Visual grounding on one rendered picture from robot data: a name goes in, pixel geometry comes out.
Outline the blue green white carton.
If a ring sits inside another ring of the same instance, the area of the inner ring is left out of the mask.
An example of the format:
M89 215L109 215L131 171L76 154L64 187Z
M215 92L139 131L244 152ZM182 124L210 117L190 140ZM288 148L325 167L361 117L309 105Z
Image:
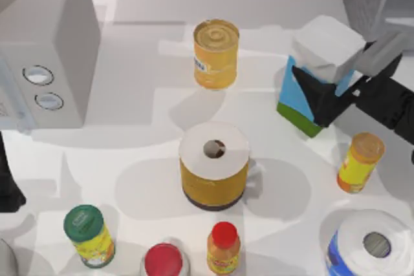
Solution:
M323 83L336 84L335 95L341 96L351 84L352 66L365 44L362 35L331 16L309 21L293 36L276 110L308 137L315 137L323 127L314 123L292 67L305 70Z

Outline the pale grey rounded box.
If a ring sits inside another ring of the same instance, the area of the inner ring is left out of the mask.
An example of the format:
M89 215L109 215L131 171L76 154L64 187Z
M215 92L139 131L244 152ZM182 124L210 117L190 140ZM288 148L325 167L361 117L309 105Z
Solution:
M388 32L357 57L355 71L369 77L377 76L402 53L407 42L405 34L399 31Z

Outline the yellow bottle orange cap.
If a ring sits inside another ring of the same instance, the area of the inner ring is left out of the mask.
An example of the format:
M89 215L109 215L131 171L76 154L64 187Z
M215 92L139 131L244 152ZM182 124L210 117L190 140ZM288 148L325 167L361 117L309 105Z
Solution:
M385 153L383 141L362 132L353 136L346 157L337 174L337 183L347 193L359 193Z

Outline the yellow can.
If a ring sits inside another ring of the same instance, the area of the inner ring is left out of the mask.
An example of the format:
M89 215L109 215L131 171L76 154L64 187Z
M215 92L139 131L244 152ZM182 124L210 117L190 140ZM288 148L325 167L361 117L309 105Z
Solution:
M229 21L210 19L193 31L194 77L206 89L225 89L237 77L239 30Z

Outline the yellow wrapped paper roll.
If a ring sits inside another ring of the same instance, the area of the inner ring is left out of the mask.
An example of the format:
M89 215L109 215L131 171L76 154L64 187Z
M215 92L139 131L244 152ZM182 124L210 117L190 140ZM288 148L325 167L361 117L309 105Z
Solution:
M185 196L208 211L232 207L244 193L249 159L248 140L235 125L210 121L193 126L179 144Z

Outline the blue wrapped paper roll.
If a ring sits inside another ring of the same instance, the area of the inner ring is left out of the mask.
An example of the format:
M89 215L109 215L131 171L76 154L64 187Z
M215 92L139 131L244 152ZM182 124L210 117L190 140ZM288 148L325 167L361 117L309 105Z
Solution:
M414 276L414 231L376 209L355 211L327 247L328 276Z

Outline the orange bottle red cap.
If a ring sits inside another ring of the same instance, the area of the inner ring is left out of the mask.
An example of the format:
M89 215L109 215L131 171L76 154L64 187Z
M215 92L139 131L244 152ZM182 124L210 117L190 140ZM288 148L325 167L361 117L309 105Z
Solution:
M237 228L227 221L217 222L207 239L207 265L216 275L229 275L239 266L241 240Z

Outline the clear jar red lid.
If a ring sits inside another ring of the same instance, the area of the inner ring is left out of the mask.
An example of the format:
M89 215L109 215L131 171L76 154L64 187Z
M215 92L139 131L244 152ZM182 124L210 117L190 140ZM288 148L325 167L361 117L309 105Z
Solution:
M190 276L190 263L178 246L161 242L142 257L140 276Z

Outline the small round microwave knob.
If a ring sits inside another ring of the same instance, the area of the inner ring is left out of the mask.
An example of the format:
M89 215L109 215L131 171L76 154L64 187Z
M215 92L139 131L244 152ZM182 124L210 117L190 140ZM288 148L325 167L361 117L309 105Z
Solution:
M34 99L39 107L48 111L59 110L64 105L63 99L53 92L37 94Z

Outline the yellow jar green lid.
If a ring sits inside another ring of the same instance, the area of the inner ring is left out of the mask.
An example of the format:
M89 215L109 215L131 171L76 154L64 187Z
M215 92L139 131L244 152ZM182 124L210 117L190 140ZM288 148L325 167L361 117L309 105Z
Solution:
M108 265L115 255L115 243L102 212L94 205L72 208L63 221L63 230L88 268Z

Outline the pale microwave oven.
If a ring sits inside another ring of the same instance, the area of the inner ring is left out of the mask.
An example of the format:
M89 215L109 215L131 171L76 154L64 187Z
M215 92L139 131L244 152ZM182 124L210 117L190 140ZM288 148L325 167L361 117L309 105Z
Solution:
M14 75L36 129L79 128L87 114L101 32L93 0L0 0L0 54ZM23 68L41 65L54 75L33 85ZM53 92L64 105L39 107L35 95Z

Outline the large round microwave knob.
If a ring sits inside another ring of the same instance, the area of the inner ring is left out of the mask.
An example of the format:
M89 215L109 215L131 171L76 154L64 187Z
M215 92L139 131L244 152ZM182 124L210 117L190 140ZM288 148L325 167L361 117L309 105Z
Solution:
M46 86L54 81L53 73L41 65L23 68L23 77L33 85Z

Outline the glass microwave door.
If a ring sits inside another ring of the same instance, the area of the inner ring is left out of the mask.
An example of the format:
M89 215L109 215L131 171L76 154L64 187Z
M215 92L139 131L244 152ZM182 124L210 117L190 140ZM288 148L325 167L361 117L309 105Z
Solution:
M0 130L30 134L36 122L11 69L0 54Z

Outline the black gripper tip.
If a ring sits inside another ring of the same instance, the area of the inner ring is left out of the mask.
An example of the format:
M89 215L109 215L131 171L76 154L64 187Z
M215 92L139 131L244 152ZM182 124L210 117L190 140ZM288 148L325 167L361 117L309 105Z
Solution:
M27 200L9 168L3 135L0 131L0 213L15 213Z

